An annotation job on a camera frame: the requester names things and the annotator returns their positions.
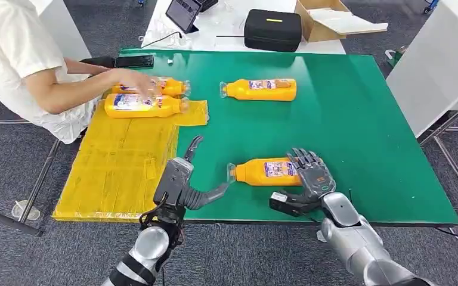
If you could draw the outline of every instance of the tablet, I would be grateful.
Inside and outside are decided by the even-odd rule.
[[[193,24],[200,11],[201,4],[196,0],[172,0],[166,16],[184,33],[191,33],[197,31]]]

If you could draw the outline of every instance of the human hand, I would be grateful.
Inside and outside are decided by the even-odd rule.
[[[152,78],[144,73],[129,69],[112,69],[117,83],[135,88],[137,92],[143,97],[157,97],[160,91],[154,84]]]
[[[292,151],[295,156],[290,153],[287,156],[294,165],[305,190],[304,195],[309,200],[318,200],[322,195],[336,191],[336,181],[319,156],[303,148],[292,148]]]

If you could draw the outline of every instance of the desk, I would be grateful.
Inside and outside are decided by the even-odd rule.
[[[373,57],[268,52],[123,50],[155,56],[149,74],[191,81],[191,99],[208,100],[207,126],[180,128],[178,154],[195,135],[199,145],[191,185],[201,191],[226,180],[227,163],[282,157],[291,147],[314,150],[371,223],[458,223],[444,190],[401,114]],[[167,60],[173,59],[172,66]],[[292,102],[220,98],[219,82],[295,78]],[[188,211],[188,221],[297,222],[271,210],[279,187],[232,184],[220,200]]]
[[[171,0],[157,1],[150,20],[147,33],[160,29],[181,31],[167,16],[166,10]],[[243,35],[246,16],[250,9],[262,9],[281,12],[294,12],[296,0],[220,0],[215,6],[200,13],[194,25],[199,32],[182,35],[187,39],[188,46],[170,46],[167,42],[158,42],[150,45],[153,49],[192,49],[196,51],[258,51],[245,47],[243,38],[216,38],[217,35]],[[146,39],[143,45],[159,38]],[[301,42],[298,52],[312,52],[317,54],[345,54],[340,40],[308,43]]]

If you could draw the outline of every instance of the cardboard box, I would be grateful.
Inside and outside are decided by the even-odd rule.
[[[340,0],[296,0],[295,13],[301,16],[301,28],[303,37],[308,42],[345,39],[347,35],[382,32],[385,31],[387,28],[387,24],[384,23],[377,24],[383,25],[383,28],[381,29],[363,29],[358,31],[346,32],[344,34],[337,33],[334,30],[328,28],[327,26],[321,24],[320,22],[315,21],[308,13],[308,10],[319,8],[331,8],[335,11],[350,12],[350,10]]]

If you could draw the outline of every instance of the white shirt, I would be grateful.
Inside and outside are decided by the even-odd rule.
[[[60,114],[41,109],[24,78],[55,69],[58,83],[85,80],[86,74],[67,74],[59,47],[28,0],[0,0],[0,101],[31,123],[48,129],[62,142],[73,142],[90,122],[99,98]]]

